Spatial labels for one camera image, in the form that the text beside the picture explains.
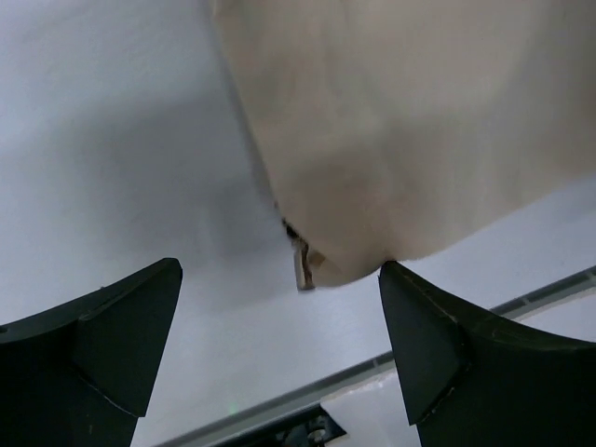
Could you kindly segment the beige trousers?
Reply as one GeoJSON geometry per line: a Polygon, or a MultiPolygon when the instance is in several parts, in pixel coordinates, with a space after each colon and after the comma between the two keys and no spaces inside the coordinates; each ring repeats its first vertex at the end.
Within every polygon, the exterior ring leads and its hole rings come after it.
{"type": "Polygon", "coordinates": [[[591,1],[214,1],[300,289],[418,260],[595,171],[591,1]]]}

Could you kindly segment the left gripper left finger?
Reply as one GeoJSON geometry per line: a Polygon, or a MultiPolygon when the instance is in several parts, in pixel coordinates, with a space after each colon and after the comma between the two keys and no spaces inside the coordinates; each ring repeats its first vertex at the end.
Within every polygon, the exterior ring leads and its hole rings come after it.
{"type": "Polygon", "coordinates": [[[1,327],[4,446],[129,446],[145,417],[183,282],[165,258],[1,327]]]}

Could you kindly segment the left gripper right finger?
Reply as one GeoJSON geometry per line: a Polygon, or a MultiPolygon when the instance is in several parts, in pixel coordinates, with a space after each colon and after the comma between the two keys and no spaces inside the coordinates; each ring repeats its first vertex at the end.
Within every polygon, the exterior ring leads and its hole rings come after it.
{"type": "Polygon", "coordinates": [[[503,318],[401,264],[379,287],[405,409],[424,446],[591,446],[595,345],[503,318]]]}

